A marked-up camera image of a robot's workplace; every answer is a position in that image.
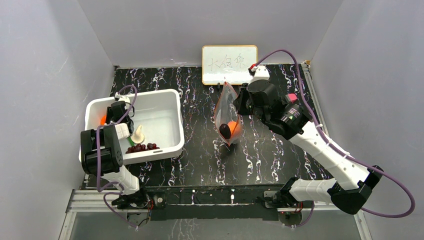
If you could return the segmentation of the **orange toy tangerine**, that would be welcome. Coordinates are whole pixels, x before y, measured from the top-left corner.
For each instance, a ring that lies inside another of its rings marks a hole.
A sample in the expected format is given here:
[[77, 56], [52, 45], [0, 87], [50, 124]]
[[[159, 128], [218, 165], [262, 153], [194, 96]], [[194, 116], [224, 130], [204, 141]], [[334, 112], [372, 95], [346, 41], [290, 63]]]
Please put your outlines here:
[[107, 115], [105, 114], [105, 115], [103, 115], [103, 117], [100, 119], [100, 125], [101, 125], [101, 126], [106, 125], [106, 124], [107, 124], [107, 123], [106, 123], [106, 120], [107, 120]]

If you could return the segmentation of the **clear zip top bag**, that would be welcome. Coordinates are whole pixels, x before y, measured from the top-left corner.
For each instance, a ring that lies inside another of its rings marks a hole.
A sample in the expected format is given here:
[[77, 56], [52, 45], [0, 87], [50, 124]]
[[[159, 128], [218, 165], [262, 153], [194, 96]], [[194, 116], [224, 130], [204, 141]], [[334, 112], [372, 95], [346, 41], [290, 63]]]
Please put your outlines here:
[[[218, 103], [215, 106], [214, 110], [214, 124], [216, 129], [218, 130], [218, 134], [221, 140], [228, 146], [236, 144], [242, 135], [242, 123], [241, 116], [237, 113], [237, 110], [233, 104], [234, 100], [238, 97], [238, 94], [234, 90], [234, 88], [225, 82], [223, 84], [223, 88], [221, 91], [221, 95], [219, 97]], [[230, 139], [224, 139], [220, 132], [219, 127], [221, 124], [228, 124], [230, 121], [238, 122], [241, 126], [240, 133], [231, 137]]]

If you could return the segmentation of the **orange toy fruit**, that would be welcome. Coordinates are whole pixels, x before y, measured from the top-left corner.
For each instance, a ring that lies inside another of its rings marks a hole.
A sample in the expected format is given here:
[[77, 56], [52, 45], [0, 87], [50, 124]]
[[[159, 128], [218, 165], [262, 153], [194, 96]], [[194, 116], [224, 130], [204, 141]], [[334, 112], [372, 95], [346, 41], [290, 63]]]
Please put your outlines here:
[[229, 121], [228, 127], [230, 129], [231, 137], [238, 135], [241, 132], [241, 125], [236, 121]]

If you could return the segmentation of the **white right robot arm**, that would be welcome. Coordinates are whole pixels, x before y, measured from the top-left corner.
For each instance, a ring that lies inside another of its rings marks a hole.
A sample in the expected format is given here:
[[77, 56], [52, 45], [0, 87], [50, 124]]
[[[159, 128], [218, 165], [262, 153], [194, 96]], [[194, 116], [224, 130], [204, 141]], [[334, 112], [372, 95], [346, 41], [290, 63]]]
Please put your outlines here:
[[271, 132], [306, 151], [332, 175], [325, 180], [292, 177], [278, 193], [261, 198], [265, 205], [295, 207], [300, 202], [318, 201], [334, 204], [354, 215], [380, 181], [380, 173], [351, 162], [332, 149], [299, 101], [280, 97], [276, 86], [268, 80], [242, 84], [233, 104], [239, 114], [257, 117]]

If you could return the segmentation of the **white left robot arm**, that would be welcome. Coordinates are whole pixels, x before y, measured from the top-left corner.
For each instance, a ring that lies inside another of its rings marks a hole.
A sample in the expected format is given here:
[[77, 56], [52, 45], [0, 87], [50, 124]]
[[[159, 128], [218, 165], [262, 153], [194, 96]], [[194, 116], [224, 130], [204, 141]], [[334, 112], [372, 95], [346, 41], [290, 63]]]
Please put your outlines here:
[[129, 117], [127, 102], [111, 104], [106, 115], [106, 125], [80, 133], [80, 160], [83, 171], [96, 177], [96, 188], [102, 192], [115, 186], [137, 208], [149, 203], [149, 194], [140, 189], [140, 181], [124, 166], [124, 153], [120, 140], [130, 137], [134, 123]]

